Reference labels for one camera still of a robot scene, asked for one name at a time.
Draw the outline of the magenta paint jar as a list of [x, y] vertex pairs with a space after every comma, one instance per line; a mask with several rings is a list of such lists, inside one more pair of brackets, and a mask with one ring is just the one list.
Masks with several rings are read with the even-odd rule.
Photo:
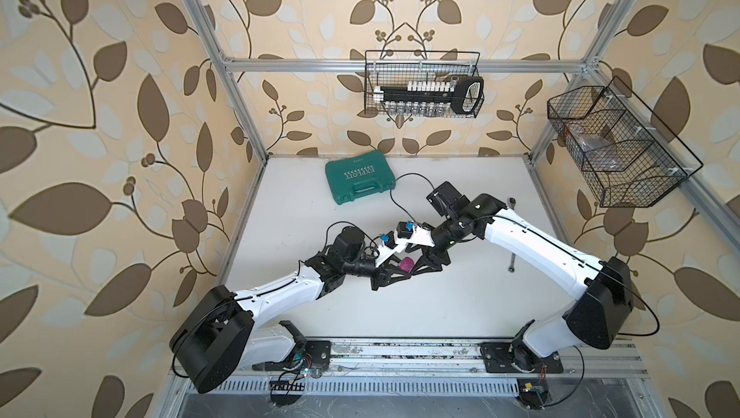
[[415, 261], [410, 257], [405, 257], [398, 264], [398, 269], [406, 274], [412, 274], [414, 272]]

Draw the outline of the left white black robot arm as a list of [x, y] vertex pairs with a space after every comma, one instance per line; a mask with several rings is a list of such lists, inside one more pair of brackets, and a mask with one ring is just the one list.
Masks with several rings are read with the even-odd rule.
[[304, 335], [289, 321], [268, 322], [338, 289], [348, 275], [366, 277], [374, 290], [407, 279], [412, 266], [399, 259], [411, 248], [433, 246], [432, 233], [412, 222], [371, 240], [351, 223], [297, 271], [251, 290], [209, 290], [170, 341], [181, 377], [208, 393], [237, 369], [270, 363], [292, 372], [306, 363]]

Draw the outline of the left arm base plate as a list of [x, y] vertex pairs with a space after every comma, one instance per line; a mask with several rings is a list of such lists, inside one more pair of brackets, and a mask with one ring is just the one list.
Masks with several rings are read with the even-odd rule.
[[308, 369], [308, 373], [326, 372], [331, 365], [331, 341], [308, 340], [293, 347], [287, 358], [279, 362], [262, 362], [252, 366], [256, 372], [296, 372]]

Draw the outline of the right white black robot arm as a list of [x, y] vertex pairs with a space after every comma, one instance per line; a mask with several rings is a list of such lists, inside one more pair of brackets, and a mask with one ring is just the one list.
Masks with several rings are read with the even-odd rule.
[[547, 358], [579, 345], [611, 347], [634, 308], [626, 263], [580, 252], [530, 225], [505, 202], [488, 194], [469, 200], [447, 181], [427, 196], [427, 202], [445, 219], [431, 232], [433, 246], [422, 252], [435, 267], [444, 263], [449, 248], [475, 236], [516, 254], [570, 296], [569, 306], [526, 324], [516, 334], [514, 358], [520, 362]]

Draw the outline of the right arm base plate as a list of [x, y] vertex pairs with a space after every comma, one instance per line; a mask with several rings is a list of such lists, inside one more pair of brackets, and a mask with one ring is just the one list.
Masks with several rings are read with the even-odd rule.
[[479, 345], [489, 374], [562, 374], [565, 369], [557, 353], [546, 358], [533, 354], [524, 344], [489, 341]]

